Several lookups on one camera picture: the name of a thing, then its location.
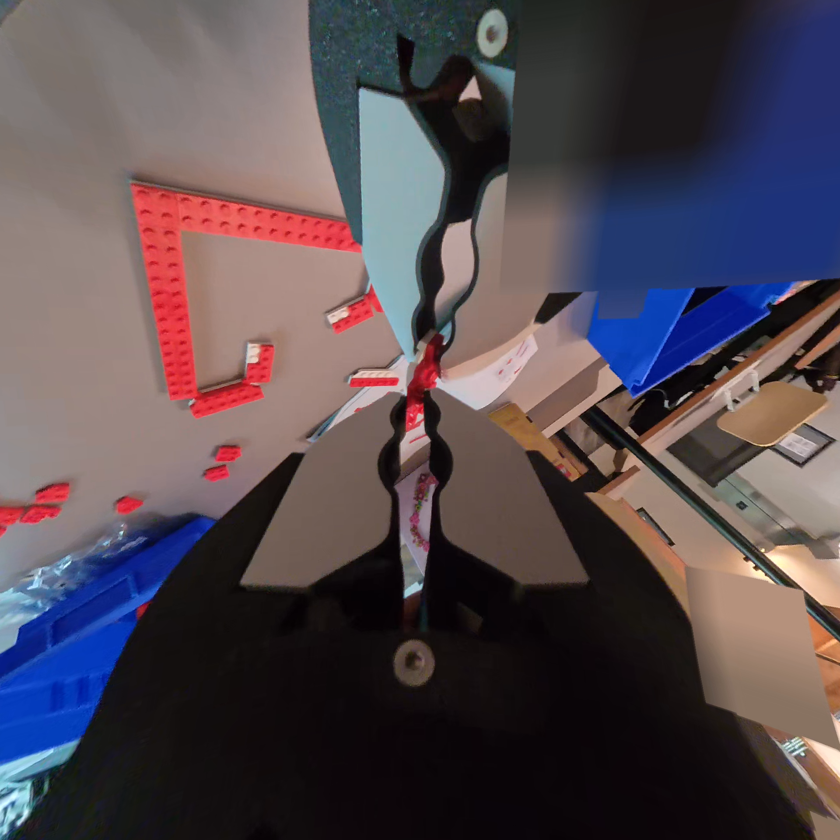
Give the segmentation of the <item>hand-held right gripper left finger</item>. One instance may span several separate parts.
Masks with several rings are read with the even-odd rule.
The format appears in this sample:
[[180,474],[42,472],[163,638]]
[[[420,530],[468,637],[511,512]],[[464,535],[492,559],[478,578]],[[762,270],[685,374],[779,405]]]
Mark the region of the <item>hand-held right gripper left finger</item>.
[[388,394],[309,447],[241,576],[244,593],[334,603],[350,621],[402,619],[403,419],[403,396]]

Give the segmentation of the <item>yellow cardboard box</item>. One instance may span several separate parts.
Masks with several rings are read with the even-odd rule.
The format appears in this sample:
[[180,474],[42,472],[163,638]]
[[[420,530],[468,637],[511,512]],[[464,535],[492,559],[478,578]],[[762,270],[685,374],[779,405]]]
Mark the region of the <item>yellow cardboard box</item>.
[[568,480],[583,477],[588,468],[563,444],[547,437],[515,403],[507,403],[488,414],[489,420],[506,431],[528,452],[545,457]]

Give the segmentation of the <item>black framed sign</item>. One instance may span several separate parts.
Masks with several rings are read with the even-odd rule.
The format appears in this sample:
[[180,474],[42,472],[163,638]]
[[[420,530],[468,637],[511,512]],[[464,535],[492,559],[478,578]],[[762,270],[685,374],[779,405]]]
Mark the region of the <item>black framed sign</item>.
[[770,451],[795,466],[803,468],[822,452],[834,446],[836,439],[804,423],[770,447]]

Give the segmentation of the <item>brick instruction booklet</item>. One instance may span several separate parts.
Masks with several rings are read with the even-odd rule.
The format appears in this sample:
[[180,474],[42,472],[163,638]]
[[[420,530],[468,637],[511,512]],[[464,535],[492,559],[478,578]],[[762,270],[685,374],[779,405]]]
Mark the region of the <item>brick instruction booklet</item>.
[[[437,388],[480,410],[495,402],[508,389],[537,349],[536,340],[529,336],[477,372],[444,373],[437,382]],[[339,410],[316,427],[308,437],[309,443],[314,443],[331,427],[380,399],[389,392],[389,388],[376,383],[375,386],[357,387],[354,391],[355,394]],[[402,473],[395,483],[395,490],[399,500],[406,595],[414,595],[421,590],[426,569],[432,502],[438,484],[428,465],[429,445],[423,421],[411,426],[401,442]]]

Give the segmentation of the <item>red brick strip assembly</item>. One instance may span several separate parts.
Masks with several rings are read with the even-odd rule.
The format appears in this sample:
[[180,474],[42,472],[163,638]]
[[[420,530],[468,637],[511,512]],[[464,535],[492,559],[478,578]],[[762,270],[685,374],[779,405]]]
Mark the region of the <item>red brick strip assembly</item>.
[[406,380],[407,433],[412,432],[424,420],[425,394],[437,385],[444,346],[445,338],[440,332],[430,332],[418,345],[413,373]]

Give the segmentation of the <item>clear plastic bag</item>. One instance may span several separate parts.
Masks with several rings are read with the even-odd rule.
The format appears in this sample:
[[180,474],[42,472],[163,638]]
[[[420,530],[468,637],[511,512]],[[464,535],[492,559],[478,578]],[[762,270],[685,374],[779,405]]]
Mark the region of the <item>clear plastic bag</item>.
[[1,592],[1,651],[21,628],[161,539],[161,521],[120,521],[94,542],[35,568]]

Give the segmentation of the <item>black metal pole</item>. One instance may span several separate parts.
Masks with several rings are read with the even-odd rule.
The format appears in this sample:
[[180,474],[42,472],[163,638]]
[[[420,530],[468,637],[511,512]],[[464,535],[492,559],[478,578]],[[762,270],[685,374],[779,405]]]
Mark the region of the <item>black metal pole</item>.
[[658,478],[677,497],[685,502],[692,510],[701,516],[714,528],[742,557],[747,558],[756,568],[763,572],[773,583],[783,585],[801,592],[804,596],[805,609],[816,623],[818,623],[830,637],[839,640],[838,618],[819,603],[804,587],[799,585],[775,562],[770,560],[766,552],[751,542],[727,519],[718,513],[710,504],[703,500],[672,470],[668,469],[654,455],[633,438],[616,421],[606,415],[601,408],[593,406],[581,415],[585,423],[602,441],[616,450],[625,449],[634,456],[652,475]]

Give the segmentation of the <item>brown cardboard box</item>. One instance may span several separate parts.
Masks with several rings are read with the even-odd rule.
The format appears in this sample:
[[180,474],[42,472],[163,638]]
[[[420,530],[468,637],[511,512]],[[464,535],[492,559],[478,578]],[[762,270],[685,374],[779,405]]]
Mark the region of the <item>brown cardboard box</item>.
[[595,492],[585,495],[641,550],[690,617],[686,563],[624,499],[616,500]]

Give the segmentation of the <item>red brick frame assembly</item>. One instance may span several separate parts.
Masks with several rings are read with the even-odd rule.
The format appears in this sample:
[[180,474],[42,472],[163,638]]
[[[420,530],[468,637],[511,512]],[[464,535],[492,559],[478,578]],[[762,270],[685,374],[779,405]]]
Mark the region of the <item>red brick frame assembly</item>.
[[255,343],[254,349],[246,350],[245,372],[238,380],[199,387],[182,235],[227,236],[360,253],[361,245],[354,240],[350,226],[336,219],[142,182],[131,182],[130,190],[170,400],[188,402],[196,419],[262,400],[275,358],[270,343]]

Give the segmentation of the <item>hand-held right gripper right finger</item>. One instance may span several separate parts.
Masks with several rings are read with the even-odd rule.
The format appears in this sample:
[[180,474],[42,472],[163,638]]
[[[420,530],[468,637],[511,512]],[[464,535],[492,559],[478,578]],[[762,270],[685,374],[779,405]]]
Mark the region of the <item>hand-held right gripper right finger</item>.
[[438,480],[424,600],[429,621],[454,621],[526,592],[578,589],[589,575],[527,451],[486,414],[445,392],[424,397]]

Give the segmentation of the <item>small red and white assembly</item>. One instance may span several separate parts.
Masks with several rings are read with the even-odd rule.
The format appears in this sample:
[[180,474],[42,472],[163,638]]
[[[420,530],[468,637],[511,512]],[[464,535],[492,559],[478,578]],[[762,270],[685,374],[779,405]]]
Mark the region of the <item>small red and white assembly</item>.
[[382,305],[369,285],[363,295],[327,311],[324,317],[334,333],[342,334],[380,313],[383,313]]

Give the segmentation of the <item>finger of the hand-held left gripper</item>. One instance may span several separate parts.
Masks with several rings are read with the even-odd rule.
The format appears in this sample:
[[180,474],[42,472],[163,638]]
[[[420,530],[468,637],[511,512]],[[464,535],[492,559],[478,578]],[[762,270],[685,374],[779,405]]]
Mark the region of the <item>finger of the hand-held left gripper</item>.
[[396,94],[362,87],[360,189],[367,274],[406,357],[437,325],[450,159],[424,116]]
[[439,325],[450,329],[446,366],[477,366],[532,330],[544,294],[502,284],[502,246],[508,197],[513,70],[475,63],[474,76],[453,109],[457,138],[453,163],[456,219],[444,228],[444,284]]

